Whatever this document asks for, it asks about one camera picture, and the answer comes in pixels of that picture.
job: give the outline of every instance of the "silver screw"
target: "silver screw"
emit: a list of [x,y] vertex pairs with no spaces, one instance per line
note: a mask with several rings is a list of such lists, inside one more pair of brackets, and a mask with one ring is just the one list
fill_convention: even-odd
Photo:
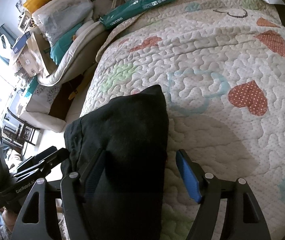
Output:
[[212,178],[213,178],[213,174],[210,173],[210,172],[207,172],[204,176],[205,176],[207,179],[212,179]]
[[44,178],[37,179],[37,184],[43,184],[44,181],[45,181]]
[[77,172],[72,172],[72,173],[69,174],[69,177],[72,178],[72,179],[76,178],[77,176],[78,176]]
[[240,184],[242,184],[242,185],[246,184],[246,180],[243,179],[243,178],[239,178],[239,179],[238,179],[238,182],[239,182]]

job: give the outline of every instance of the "folded black garment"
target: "folded black garment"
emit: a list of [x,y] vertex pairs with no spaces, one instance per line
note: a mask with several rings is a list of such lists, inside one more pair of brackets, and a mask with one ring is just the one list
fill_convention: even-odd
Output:
[[168,123],[155,85],[113,98],[67,127],[63,175],[78,171],[99,148],[107,151],[95,194],[84,205],[97,239],[159,240]]

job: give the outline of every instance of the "quilted bedspread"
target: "quilted bedspread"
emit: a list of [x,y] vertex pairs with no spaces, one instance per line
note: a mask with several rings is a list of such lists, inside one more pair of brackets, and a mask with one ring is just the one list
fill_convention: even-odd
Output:
[[[245,178],[272,239],[285,234],[285,27],[261,0],[177,0],[110,34],[82,115],[160,84],[169,114],[161,240],[185,239],[199,206],[175,164],[183,148],[220,179]],[[221,201],[213,239],[219,239]]]

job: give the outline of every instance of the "deli logo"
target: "deli logo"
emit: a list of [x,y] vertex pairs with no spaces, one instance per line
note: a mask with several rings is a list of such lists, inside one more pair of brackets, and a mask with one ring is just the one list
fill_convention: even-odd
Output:
[[116,24],[116,23],[118,23],[118,22],[120,22],[120,21],[122,21],[122,20],[123,20],[123,18],[120,17],[119,19],[117,19],[117,20],[115,20],[114,22],[112,22],[110,25],[114,25],[114,24]]
[[35,181],[31,181],[29,182],[27,185],[21,187],[20,189],[16,189],[16,193],[19,193],[19,192],[22,192],[24,191],[26,188],[29,188],[30,186],[34,185],[35,184]]

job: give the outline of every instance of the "floor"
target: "floor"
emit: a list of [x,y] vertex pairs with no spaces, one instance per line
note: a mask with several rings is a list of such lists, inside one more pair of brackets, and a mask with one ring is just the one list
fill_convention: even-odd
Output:
[[[67,117],[65,119],[66,126],[71,124],[74,120],[77,120],[80,116],[84,101],[86,99],[87,91],[89,89],[90,84],[84,89],[83,92],[76,95],[74,101],[71,104],[71,107],[67,113]],[[65,147],[65,140],[63,134],[65,132],[66,126],[61,133],[55,133],[49,130],[40,130],[38,134],[35,135],[33,139],[33,143],[36,146],[31,144],[25,145],[23,149],[24,159],[29,158],[30,156],[34,156],[45,149],[55,146],[57,149]],[[46,177],[47,181],[53,181],[62,178],[62,173],[60,171],[60,164],[54,167],[51,173]]]

